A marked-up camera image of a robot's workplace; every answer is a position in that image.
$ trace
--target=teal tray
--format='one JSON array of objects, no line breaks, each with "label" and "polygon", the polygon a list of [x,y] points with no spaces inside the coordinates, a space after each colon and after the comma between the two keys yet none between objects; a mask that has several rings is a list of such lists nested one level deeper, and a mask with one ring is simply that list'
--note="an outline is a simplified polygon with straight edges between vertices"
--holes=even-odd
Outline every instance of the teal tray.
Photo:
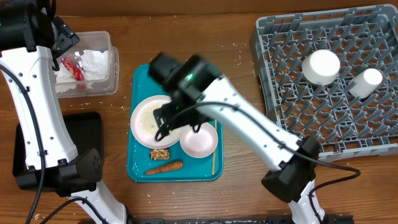
[{"label": "teal tray", "polygon": [[[134,72],[132,83],[132,100],[130,116],[136,106],[144,99],[154,95],[168,95],[151,77],[148,76],[149,65],[141,65]],[[129,151],[127,155],[127,173],[138,182],[174,182],[174,181],[212,181],[216,180],[224,169],[224,143],[223,126],[217,124],[218,145],[216,148],[215,174],[211,174],[213,168],[213,155],[202,159],[188,156],[181,148],[180,142],[170,146],[171,158],[168,161],[153,161],[149,157],[150,149],[141,145],[129,132]],[[156,175],[145,175],[144,172],[169,163],[181,160],[184,167],[180,170]]]}]

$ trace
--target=wooden tabletop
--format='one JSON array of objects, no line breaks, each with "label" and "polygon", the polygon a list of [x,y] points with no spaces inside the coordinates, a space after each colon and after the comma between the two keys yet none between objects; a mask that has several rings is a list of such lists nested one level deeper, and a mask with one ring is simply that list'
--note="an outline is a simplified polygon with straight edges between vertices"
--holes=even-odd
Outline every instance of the wooden tabletop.
[{"label": "wooden tabletop", "polygon": [[[249,49],[255,21],[261,16],[265,15],[65,18],[77,32],[108,31],[119,50],[120,80],[115,95],[61,99],[60,104],[64,114],[101,114],[105,145],[103,179],[136,218],[237,218],[290,213],[286,203],[261,185],[267,172],[262,162],[228,130],[224,132],[224,172],[213,182],[140,184],[130,179],[126,171],[132,76],[139,65],[148,63],[160,51],[182,62],[194,53],[201,54],[225,72],[238,91],[264,112]],[[12,176],[18,118],[3,78],[0,102],[0,223],[22,223],[35,192],[20,190]],[[354,158],[337,164],[358,168],[362,175],[317,192],[327,213],[354,215],[356,223],[397,223],[398,156]],[[317,167],[316,172],[318,184],[347,175],[326,167]],[[55,193],[43,193],[35,212],[38,219],[32,223],[39,223],[64,201]],[[73,204],[50,223],[76,223],[87,218]]]}]

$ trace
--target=dish rack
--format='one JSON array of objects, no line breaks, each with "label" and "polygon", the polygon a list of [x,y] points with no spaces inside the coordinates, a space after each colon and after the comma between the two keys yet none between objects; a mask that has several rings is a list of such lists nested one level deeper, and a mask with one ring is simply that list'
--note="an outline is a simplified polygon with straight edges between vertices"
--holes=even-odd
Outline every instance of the dish rack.
[{"label": "dish rack", "polygon": [[[386,4],[259,18],[250,46],[267,117],[301,138],[315,136],[323,161],[398,153],[397,15]],[[341,62],[330,85],[314,85],[301,72],[319,49]],[[367,68],[380,70],[383,82],[355,98],[349,81]]]}]

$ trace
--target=bowl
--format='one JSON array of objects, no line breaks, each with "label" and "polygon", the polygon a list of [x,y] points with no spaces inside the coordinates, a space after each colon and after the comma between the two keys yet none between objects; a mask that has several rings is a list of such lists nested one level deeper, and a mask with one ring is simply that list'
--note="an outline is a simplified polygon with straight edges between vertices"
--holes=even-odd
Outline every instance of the bowl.
[{"label": "bowl", "polygon": [[161,141],[155,140],[159,129],[153,114],[155,109],[170,103],[171,97],[165,95],[151,96],[141,101],[131,114],[130,129],[134,138],[150,149],[164,149],[174,145],[180,137],[180,129],[175,129]]},{"label": "bowl", "polygon": [[182,127],[180,132],[182,150],[194,158],[204,158],[214,152],[218,144],[216,129],[209,123],[203,123],[198,133],[191,126]]}]

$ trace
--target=tray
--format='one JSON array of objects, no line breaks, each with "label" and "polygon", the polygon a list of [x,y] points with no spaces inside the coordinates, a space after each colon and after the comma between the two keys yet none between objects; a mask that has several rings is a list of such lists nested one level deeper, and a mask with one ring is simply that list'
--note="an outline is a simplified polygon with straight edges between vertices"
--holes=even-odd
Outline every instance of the tray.
[{"label": "tray", "polygon": [[[168,95],[161,87],[148,76],[149,64],[141,65],[134,72],[132,84],[131,112],[144,99],[154,95]],[[168,161],[153,161],[149,157],[150,149],[138,143],[132,132],[129,132],[129,147],[127,155],[127,173],[137,182],[174,182],[174,181],[212,181],[216,180],[224,169],[224,144],[223,144],[223,126],[217,124],[218,145],[216,148],[215,174],[212,175],[213,154],[196,159],[188,156],[181,148],[180,142],[169,147],[171,158]],[[144,175],[144,172],[180,159],[184,167],[173,172],[166,172],[156,175]]]},{"label": "tray", "polygon": [[[250,46],[267,117],[301,138],[315,136],[319,160],[398,153],[397,16],[386,4],[259,18]],[[301,72],[318,49],[340,59],[330,85],[313,85]],[[367,68],[381,70],[384,82],[361,100],[348,83]]]}]

